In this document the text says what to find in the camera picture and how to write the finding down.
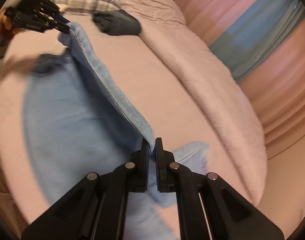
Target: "dark gray cloth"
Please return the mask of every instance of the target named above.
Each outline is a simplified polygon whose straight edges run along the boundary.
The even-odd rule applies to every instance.
[[[138,35],[141,32],[139,21],[124,10],[95,13],[93,21],[101,32],[111,36]]]

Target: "metal pin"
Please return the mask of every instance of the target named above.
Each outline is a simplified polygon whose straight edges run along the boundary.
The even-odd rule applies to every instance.
[[[132,162],[129,162],[129,163],[126,163],[125,164],[125,167],[127,169],[133,169],[134,167],[136,166],[136,164],[132,163]]]
[[[216,179],[218,179],[218,175],[216,174],[216,173],[214,173],[214,172],[210,172],[210,173],[208,173],[208,179],[210,179],[210,180],[216,180]]]
[[[95,180],[96,178],[97,178],[98,176],[97,176],[97,174],[96,173],[89,173],[88,175],[87,175],[87,179],[89,179],[89,180]]]
[[[174,169],[174,170],[177,170],[177,169],[179,169],[180,164],[179,163],[170,163],[169,167]]]

